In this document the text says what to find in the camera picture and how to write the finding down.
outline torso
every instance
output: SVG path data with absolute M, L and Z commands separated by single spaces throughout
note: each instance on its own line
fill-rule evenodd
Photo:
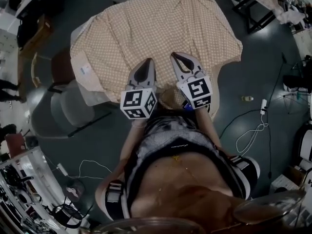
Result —
M 209 158 L 198 153 L 183 153 L 176 158 L 160 158 L 146 170 L 131 206 L 132 217 L 146 216 L 153 207 L 174 198 L 180 188 L 188 185 L 200 185 L 233 196 Z

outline power strip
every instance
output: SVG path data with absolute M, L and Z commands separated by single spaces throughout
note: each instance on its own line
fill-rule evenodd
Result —
M 266 108 L 267 108 L 267 100 L 266 99 L 262 99 L 261 109 L 260 109 L 260 114 L 261 115 L 265 115 Z
M 57 168 L 64 174 L 64 176 L 68 176 L 68 173 L 66 172 L 65 168 L 62 166 L 61 163 L 57 165 Z

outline polka dot fabric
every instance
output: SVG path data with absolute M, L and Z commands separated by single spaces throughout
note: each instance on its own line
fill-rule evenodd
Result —
M 240 61 L 242 44 L 214 0 L 129 0 L 91 20 L 72 46 L 71 57 L 82 51 L 114 102 L 119 102 L 131 69 L 153 58 L 160 102 L 173 109 L 181 108 L 185 99 L 176 88 L 170 54 L 188 53 L 198 58 L 211 79 L 214 116 L 219 71 L 226 63 Z

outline concrete floor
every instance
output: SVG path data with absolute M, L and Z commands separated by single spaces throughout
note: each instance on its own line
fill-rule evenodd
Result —
M 232 11 L 231 0 L 216 0 L 227 17 L 236 37 L 243 43 L 241 62 L 230 63 L 221 69 L 218 83 L 220 89 L 220 108 L 215 117 L 214 124 L 220 134 L 224 127 L 237 115 L 251 109 L 260 108 L 263 98 L 269 99 L 277 79 L 279 67 L 282 63 L 281 52 L 289 64 L 300 60 L 299 52 L 290 29 L 273 21 L 265 29 L 247 35 L 245 21 Z M 71 32 L 87 21 L 90 16 L 103 11 L 112 5 L 109 0 L 66 0 L 65 11 L 53 19 L 54 34 L 39 52 L 41 56 L 52 58 L 58 51 L 70 44 Z M 255 18 L 263 15 L 265 9 L 256 5 L 252 9 Z M 284 65 L 282 75 L 288 73 L 289 65 Z M 43 84 L 51 84 L 49 60 L 41 59 L 38 63 L 38 76 Z M 270 126 L 272 132 L 272 173 L 273 179 L 279 176 L 291 159 L 293 137 L 296 130 L 307 120 L 306 106 L 294 103 L 292 109 L 296 114 L 288 114 L 283 99 L 277 99 L 285 94 L 282 82 L 278 81 L 273 101 L 269 108 Z M 26 89 L 33 90 L 30 71 L 25 72 Z M 241 96 L 253 96 L 254 101 L 243 102 Z M 62 163 L 71 176 L 78 175 L 78 168 L 83 159 L 96 160 L 106 165 L 111 170 L 118 163 L 122 144 L 127 136 L 130 122 L 119 110 L 97 122 L 95 125 L 67 140 L 40 140 L 43 152 L 54 164 Z M 236 154 L 235 141 L 245 131 L 255 129 L 260 123 L 258 112 L 249 113 L 237 119 L 222 137 L 224 149 Z M 253 195 L 264 194 L 270 184 L 269 172 L 269 133 L 264 130 L 259 133 L 249 156 L 256 159 L 261 167 L 261 176 Z M 58 171 L 54 172 L 60 184 L 65 184 L 68 179 Z M 86 163 L 82 167 L 83 176 L 108 175 L 107 170 L 93 163 Z M 88 208 L 94 202 L 94 191 L 100 183 L 98 179 L 83 178 L 85 185 L 82 209 Z M 98 221 L 107 221 L 104 214 L 94 206 L 91 218 Z

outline garment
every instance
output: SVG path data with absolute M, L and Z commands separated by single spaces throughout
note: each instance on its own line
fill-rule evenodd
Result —
M 0 89 L 11 89 L 16 91 L 19 87 L 7 80 L 0 79 Z M 3 90 L 0 90 L 0 101 L 8 101 L 8 100 L 21 100 L 19 96 L 13 96 Z
M 172 52 L 190 54 L 202 64 L 213 87 L 213 116 L 219 107 L 219 71 L 240 61 L 242 52 L 215 0 L 129 0 L 111 6 L 85 24 L 71 47 L 71 62 L 76 80 L 87 90 L 99 89 L 120 102 L 130 71 L 152 58 L 160 103 L 181 109 L 185 98 L 176 87 Z
M 145 138 L 136 147 L 125 167 L 125 183 L 122 211 L 118 212 L 116 197 L 112 200 L 112 190 L 120 182 L 113 181 L 108 187 L 103 203 L 109 218 L 118 219 L 130 216 L 129 210 L 149 166 L 162 157 L 182 153 L 199 153 L 208 157 L 219 170 L 222 178 L 235 197 L 247 199 L 256 186 L 260 168 L 249 157 L 233 156 L 228 158 L 220 152 L 210 139 L 196 129 L 196 124 L 184 116 L 157 117 L 148 122 Z

